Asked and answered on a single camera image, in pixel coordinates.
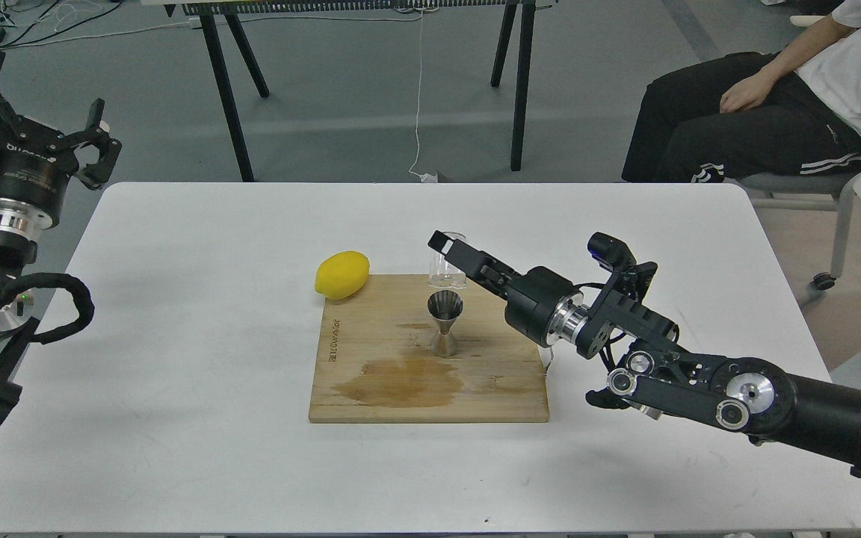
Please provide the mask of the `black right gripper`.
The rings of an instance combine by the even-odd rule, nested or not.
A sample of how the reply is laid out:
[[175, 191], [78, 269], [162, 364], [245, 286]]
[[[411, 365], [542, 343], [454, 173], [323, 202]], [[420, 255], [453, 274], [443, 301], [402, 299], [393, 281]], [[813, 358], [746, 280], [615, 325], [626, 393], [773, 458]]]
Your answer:
[[[447, 241], [448, 236], [435, 231], [428, 239]], [[470, 280], [495, 296], [506, 300], [504, 319], [510, 327], [541, 347], [548, 347], [548, 333], [554, 314], [562, 300], [577, 294], [577, 286], [559, 273], [544, 266], [529, 272], [516, 272], [512, 267], [465, 241], [455, 241], [445, 256]]]

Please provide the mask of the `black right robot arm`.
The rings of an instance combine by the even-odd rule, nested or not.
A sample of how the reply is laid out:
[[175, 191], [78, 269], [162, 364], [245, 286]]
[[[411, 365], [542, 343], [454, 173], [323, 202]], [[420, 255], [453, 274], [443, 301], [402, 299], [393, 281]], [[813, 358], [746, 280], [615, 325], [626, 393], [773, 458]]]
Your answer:
[[580, 286], [546, 267], [517, 273], [441, 231], [428, 246], [505, 300], [507, 324], [535, 344], [569, 341], [578, 355], [601, 357], [607, 387], [588, 392], [588, 404], [635, 406], [743, 433], [756, 445], [787, 444], [850, 464], [861, 477], [861, 389], [789, 374], [760, 358], [685, 350], [679, 326], [643, 303], [658, 266], [636, 262], [617, 238], [595, 232], [587, 243], [609, 272], [591, 304], [583, 304]]

